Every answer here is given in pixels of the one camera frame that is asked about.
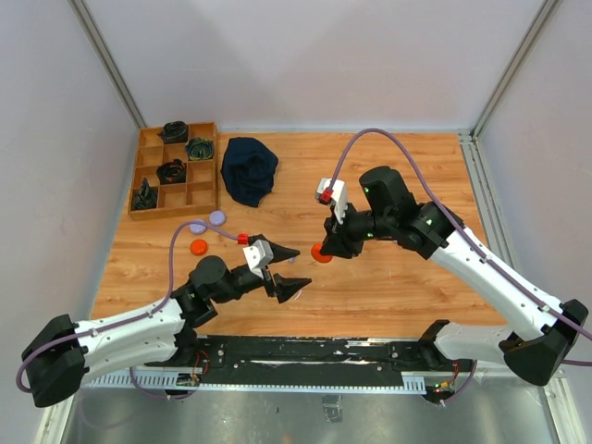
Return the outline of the orange earbud charging case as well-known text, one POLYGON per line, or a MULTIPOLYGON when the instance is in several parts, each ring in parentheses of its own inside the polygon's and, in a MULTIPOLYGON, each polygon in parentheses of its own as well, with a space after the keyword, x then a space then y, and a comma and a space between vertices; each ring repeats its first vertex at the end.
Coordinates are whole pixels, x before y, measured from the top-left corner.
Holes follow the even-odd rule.
POLYGON ((333 259, 333 256, 321 253, 321 247, 322 245, 320 243, 314 244, 311 248, 311 256, 316 260, 317 263, 330 263, 333 259))

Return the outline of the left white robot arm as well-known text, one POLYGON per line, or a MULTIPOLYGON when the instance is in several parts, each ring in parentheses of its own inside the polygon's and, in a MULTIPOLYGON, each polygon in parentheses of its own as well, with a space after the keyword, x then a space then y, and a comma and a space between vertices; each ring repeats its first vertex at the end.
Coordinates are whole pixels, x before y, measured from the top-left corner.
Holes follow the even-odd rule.
POLYGON ((52 318, 21 354, 18 388, 45 408, 112 372, 143 364, 191 364, 198 354, 194 330, 217 315, 217 305, 258 289, 284 303, 312 281, 269 270, 298 256, 297 250, 257 237, 243 254, 245 264, 233 269, 219 256, 205 256, 184 285, 141 308, 96 320, 52 318))

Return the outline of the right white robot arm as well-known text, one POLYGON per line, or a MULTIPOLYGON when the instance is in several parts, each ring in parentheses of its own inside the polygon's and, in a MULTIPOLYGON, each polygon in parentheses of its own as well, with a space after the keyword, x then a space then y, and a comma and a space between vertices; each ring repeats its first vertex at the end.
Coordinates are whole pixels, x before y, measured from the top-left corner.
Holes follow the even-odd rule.
POLYGON ((431 370, 456 360, 504 364, 530 384, 547 385, 575 344, 587 308, 537 289, 460 218, 446 216, 433 202, 417 203, 397 170, 378 166, 359 182, 370 205, 365 211, 349 202, 343 181, 320 180, 315 198, 331 211, 321 254, 352 259, 366 241, 392 241, 450 271, 505 320, 493 327, 435 321, 419 340, 421 363, 431 370))

